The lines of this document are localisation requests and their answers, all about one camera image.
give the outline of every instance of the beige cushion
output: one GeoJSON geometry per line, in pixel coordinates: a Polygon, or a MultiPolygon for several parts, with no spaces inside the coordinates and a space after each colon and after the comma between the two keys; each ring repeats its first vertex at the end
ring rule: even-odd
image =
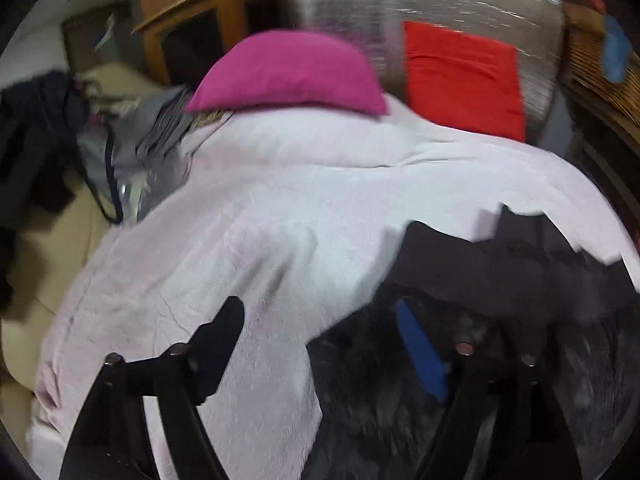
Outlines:
{"type": "Polygon", "coordinates": [[[30,209],[8,276],[14,296],[1,320],[2,357],[12,377],[30,390],[42,338],[73,278],[109,226],[79,177],[70,176],[67,183],[76,196],[62,213],[30,209]]]}
{"type": "Polygon", "coordinates": [[[133,68],[118,62],[107,63],[81,75],[82,79],[96,80],[102,93],[109,96],[144,97],[163,88],[133,68]]]}
{"type": "Polygon", "coordinates": [[[25,436],[31,420],[33,394],[0,370],[0,419],[22,455],[27,453],[25,436]]]}

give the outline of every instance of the wicker basket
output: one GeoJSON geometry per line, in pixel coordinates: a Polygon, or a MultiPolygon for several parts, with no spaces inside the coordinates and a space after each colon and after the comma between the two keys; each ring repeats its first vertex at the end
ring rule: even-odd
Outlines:
{"type": "Polygon", "coordinates": [[[640,60],[629,57],[625,81],[616,85],[602,75],[600,57],[602,38],[593,32],[572,28],[569,33],[569,56],[575,82],[599,95],[607,103],[640,126],[640,60]]]}

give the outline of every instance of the black strap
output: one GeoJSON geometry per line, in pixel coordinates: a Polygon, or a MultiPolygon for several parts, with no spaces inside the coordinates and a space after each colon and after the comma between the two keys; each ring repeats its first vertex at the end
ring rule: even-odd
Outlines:
{"type": "Polygon", "coordinates": [[[115,142],[115,134],[113,133],[113,128],[108,122],[104,122],[104,126],[107,128],[107,142],[104,145],[104,170],[107,174],[107,184],[109,185],[109,192],[111,193],[111,202],[116,209],[116,216],[114,219],[107,215],[105,215],[105,218],[112,224],[121,224],[124,220],[124,214],[122,212],[120,194],[118,193],[118,183],[113,169],[113,145],[115,142]]]}
{"type": "MultiPolygon", "coordinates": [[[[88,173],[86,172],[86,168],[84,166],[84,162],[82,161],[82,156],[80,155],[80,151],[78,149],[78,142],[76,139],[76,134],[73,131],[72,127],[69,125],[68,120],[68,101],[71,92],[74,90],[75,81],[73,78],[69,77],[68,84],[65,88],[65,94],[63,97],[63,107],[61,110],[60,120],[55,121],[55,114],[52,114],[49,110],[49,106],[47,105],[47,100],[45,98],[44,93],[44,78],[37,78],[33,80],[33,84],[36,85],[35,94],[40,102],[40,106],[42,108],[42,115],[47,124],[49,131],[53,134],[56,134],[58,138],[62,141],[63,146],[66,147],[66,150],[69,153],[69,157],[71,158],[71,162],[76,168],[76,171],[80,174],[82,180],[91,191],[91,194],[94,196],[94,200],[98,204],[102,215],[107,219],[107,221],[111,224],[118,225],[121,224],[124,220],[124,214],[122,211],[122,203],[120,202],[120,195],[118,194],[118,186],[116,183],[114,171],[113,171],[113,145],[114,145],[114,133],[111,125],[105,121],[103,124],[107,128],[107,142],[104,149],[104,167],[107,174],[107,182],[109,184],[109,190],[111,193],[111,201],[113,202],[113,206],[116,209],[116,215],[111,216],[107,213],[104,205],[102,204],[102,200],[100,199],[100,194],[97,189],[95,189],[94,183],[89,178],[88,173]]],[[[89,113],[89,106],[87,103],[86,113],[89,113]]]]}
{"type": "Polygon", "coordinates": [[[416,480],[464,478],[480,426],[494,407],[498,412],[484,478],[582,477],[569,428],[543,367],[533,362],[527,366],[519,356],[506,360],[489,356],[494,346],[490,339],[500,333],[505,339],[507,332],[493,330],[473,355],[459,356],[462,374],[456,393],[416,480]]]}

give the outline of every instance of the white wall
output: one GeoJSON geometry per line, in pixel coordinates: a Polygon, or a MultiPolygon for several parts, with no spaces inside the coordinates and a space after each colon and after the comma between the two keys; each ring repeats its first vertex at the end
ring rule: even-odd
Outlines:
{"type": "Polygon", "coordinates": [[[0,88],[54,68],[68,68],[62,29],[57,23],[21,36],[7,46],[0,57],[0,88]]]}
{"type": "Polygon", "coordinates": [[[38,0],[0,56],[0,89],[55,68],[67,69],[60,23],[68,0],[38,0]]]}

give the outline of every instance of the light pink blanket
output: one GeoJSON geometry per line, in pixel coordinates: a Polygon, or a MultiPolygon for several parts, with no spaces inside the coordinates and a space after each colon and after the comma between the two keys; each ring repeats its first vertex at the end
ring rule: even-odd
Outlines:
{"type": "MultiPolygon", "coordinates": [[[[491,235],[502,203],[545,212],[602,260],[638,255],[607,201],[560,158],[418,118],[388,98],[374,120],[318,108],[235,114],[196,153],[186,186],[114,229],[68,292],[42,349],[31,464],[57,478],[109,352],[158,355],[235,294],[246,324],[219,392],[200,408],[231,480],[297,479],[321,412],[305,343],[364,304],[404,225],[491,235]]],[[[175,478],[158,414],[149,427],[175,478]]]]}

